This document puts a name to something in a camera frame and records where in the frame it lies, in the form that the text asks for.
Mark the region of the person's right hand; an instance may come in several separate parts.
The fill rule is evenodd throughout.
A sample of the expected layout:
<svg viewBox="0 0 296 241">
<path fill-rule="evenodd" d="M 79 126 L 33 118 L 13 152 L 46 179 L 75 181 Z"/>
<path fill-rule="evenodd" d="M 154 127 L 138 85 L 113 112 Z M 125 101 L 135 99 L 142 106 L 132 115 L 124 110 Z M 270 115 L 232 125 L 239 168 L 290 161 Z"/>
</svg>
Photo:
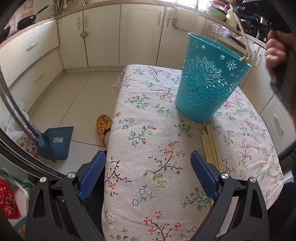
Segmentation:
<svg viewBox="0 0 296 241">
<path fill-rule="evenodd" d="M 287 60 L 286 45 L 290 41 L 290 34 L 282 31 L 270 30 L 266 43 L 266 66 L 268 69 L 275 68 Z"/>
</svg>

